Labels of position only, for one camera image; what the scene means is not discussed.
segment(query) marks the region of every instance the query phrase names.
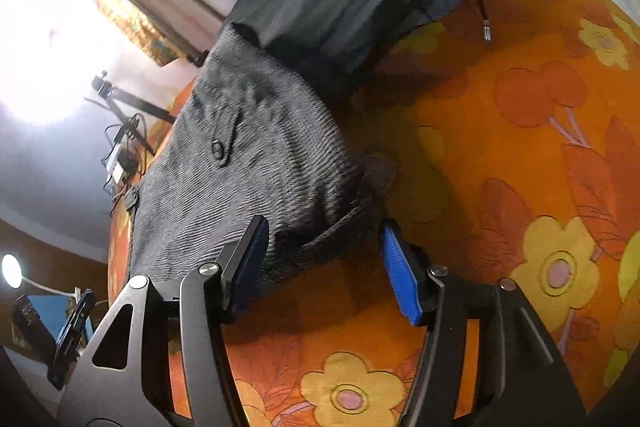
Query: button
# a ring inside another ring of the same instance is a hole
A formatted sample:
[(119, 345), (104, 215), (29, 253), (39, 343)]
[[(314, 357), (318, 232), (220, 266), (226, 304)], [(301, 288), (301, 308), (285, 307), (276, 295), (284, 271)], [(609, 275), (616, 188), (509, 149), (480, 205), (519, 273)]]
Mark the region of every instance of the button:
[(213, 152), (213, 158), (218, 161), (225, 157), (225, 148), (220, 140), (213, 140), (211, 143), (211, 151)]

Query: orange floral carpet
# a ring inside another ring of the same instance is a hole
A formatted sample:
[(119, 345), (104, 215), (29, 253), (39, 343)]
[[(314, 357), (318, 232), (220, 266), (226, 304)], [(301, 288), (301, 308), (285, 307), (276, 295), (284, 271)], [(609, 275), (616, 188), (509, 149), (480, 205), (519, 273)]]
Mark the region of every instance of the orange floral carpet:
[[(640, 28), (609, 0), (486, 4), (490, 44), (469, 0), (400, 42), (336, 118), (409, 241), (468, 279), (520, 284), (590, 409), (640, 340)], [(120, 208), (111, 299), (128, 230)], [(224, 333), (252, 427), (391, 427), (424, 338), (375, 245)], [(170, 361), (188, 414), (176, 341)]]

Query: blue gripper pad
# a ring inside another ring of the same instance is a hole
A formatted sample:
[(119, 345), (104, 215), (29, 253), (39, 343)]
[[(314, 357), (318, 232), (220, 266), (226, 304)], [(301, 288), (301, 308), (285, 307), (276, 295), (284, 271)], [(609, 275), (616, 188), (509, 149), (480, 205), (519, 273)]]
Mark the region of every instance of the blue gripper pad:
[(384, 224), (380, 233), (380, 253), (386, 274), (396, 294), (396, 301), (402, 315), (409, 319), (412, 326), (417, 326), (422, 319), (422, 308), (418, 300), (418, 283), (414, 272), (393, 229)]
[(254, 216), (236, 247), (233, 262), (236, 263), (238, 255), (238, 264), (233, 272), (230, 288), (225, 288), (232, 296), (229, 311), (233, 316), (245, 311), (250, 300), (257, 294), (255, 284), (268, 246), (269, 222), (263, 216)]

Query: black fabric bag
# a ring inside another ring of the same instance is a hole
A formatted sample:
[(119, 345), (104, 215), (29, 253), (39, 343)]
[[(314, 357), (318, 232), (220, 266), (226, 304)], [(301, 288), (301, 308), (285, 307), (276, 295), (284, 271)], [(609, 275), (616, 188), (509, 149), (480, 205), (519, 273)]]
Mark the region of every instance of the black fabric bag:
[(434, 0), (238, 0), (225, 25), (299, 73), (323, 100), (347, 94), (370, 54)]

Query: metal bolt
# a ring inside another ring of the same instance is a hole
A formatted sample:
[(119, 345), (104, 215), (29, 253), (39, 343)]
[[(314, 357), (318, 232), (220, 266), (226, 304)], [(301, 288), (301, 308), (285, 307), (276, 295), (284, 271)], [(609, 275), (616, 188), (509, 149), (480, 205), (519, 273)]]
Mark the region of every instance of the metal bolt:
[(216, 263), (205, 263), (200, 266), (200, 268), (198, 268), (198, 271), (201, 275), (215, 275), (216, 273), (218, 273), (219, 269), (220, 266), (218, 266)]
[(429, 271), (431, 272), (431, 275), (434, 275), (436, 277), (445, 277), (449, 274), (449, 268), (447, 268), (446, 266), (441, 266), (439, 264), (434, 264), (433, 266), (431, 266)]
[(513, 279), (509, 279), (508, 277), (500, 279), (500, 288), (502, 288), (505, 291), (512, 292), (517, 287), (518, 285)]
[(145, 275), (136, 275), (129, 281), (129, 286), (135, 288), (136, 290), (140, 290), (140, 288), (144, 288), (146, 286), (147, 281), (148, 279)]

